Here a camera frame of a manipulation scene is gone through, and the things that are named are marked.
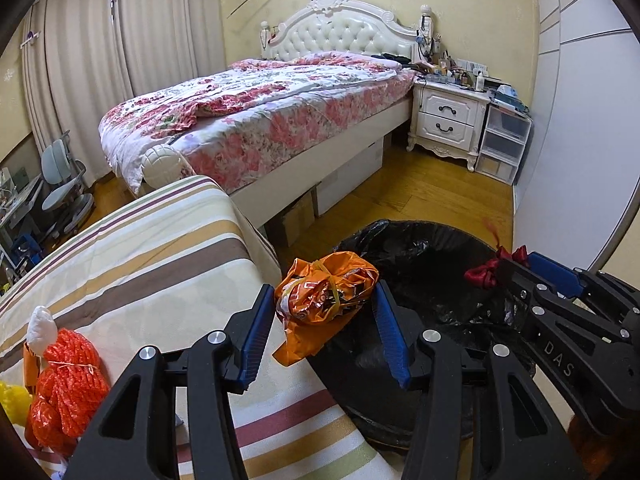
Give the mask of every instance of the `cardboard box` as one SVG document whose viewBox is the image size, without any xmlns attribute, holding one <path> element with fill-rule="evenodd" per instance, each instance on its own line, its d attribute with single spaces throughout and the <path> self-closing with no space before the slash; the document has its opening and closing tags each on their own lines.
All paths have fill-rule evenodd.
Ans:
<svg viewBox="0 0 640 480">
<path fill-rule="evenodd" d="M 266 223 L 269 241 L 274 245 L 291 247 L 315 221 L 313 197 L 311 191 L 307 191 Z"/>
<path fill-rule="evenodd" d="M 316 186 L 314 208 L 320 216 L 382 168 L 384 137 L 343 164 Z"/>
</svg>

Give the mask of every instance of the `chair backrest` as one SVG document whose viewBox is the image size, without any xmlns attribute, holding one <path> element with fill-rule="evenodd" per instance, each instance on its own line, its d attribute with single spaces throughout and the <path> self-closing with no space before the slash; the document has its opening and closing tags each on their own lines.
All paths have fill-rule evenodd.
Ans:
<svg viewBox="0 0 640 480">
<path fill-rule="evenodd" d="M 65 143 L 57 139 L 47 146 L 41 157 L 42 174 L 49 184 L 60 184 L 71 176 Z"/>
</svg>

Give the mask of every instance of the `striped fabric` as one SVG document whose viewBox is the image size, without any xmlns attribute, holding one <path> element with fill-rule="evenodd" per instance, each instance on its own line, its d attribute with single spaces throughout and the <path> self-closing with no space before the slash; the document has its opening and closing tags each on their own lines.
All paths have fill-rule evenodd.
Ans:
<svg viewBox="0 0 640 480">
<path fill-rule="evenodd" d="M 22 383 L 22 342 L 39 304 L 59 327 L 94 343 L 113 383 L 140 347 L 189 347 L 250 308 L 263 283 L 279 281 L 273 248 L 229 197 L 207 177 L 181 180 L 72 238 L 2 298 L 0 380 Z M 398 478 L 306 361 L 284 368 L 271 357 L 283 340 L 274 320 L 257 380 L 243 396 L 230 396 L 249 477 Z M 182 388 L 177 413 L 186 421 L 178 428 L 180 478 L 192 479 Z M 47 450 L 32 455 L 48 473 L 61 468 Z"/>
</svg>

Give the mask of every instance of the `chair seat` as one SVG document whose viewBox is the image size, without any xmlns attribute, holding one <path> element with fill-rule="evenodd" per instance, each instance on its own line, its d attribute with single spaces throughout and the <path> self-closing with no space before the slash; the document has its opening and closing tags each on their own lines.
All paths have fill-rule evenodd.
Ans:
<svg viewBox="0 0 640 480">
<path fill-rule="evenodd" d="M 65 201 L 66 196 L 72 191 L 77 183 L 78 180 L 75 178 L 67 182 L 64 186 L 54 189 L 42 203 L 42 210 L 51 211 L 52 209 L 60 207 L 60 205 Z"/>
</svg>

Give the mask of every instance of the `dark red ribbon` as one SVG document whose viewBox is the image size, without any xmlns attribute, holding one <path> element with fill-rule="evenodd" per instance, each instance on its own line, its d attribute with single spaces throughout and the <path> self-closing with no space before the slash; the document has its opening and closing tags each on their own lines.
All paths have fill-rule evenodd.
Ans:
<svg viewBox="0 0 640 480">
<path fill-rule="evenodd" d="M 510 254 L 504 247 L 499 246 L 495 252 L 495 256 L 495 258 L 492 258 L 487 263 L 465 272 L 465 279 L 471 283 L 471 285 L 479 288 L 494 288 L 494 286 L 498 284 L 494 273 L 495 269 L 498 268 L 500 260 L 513 260 L 518 264 L 529 267 L 529 257 L 526 246 L 520 247 L 513 254 Z"/>
</svg>

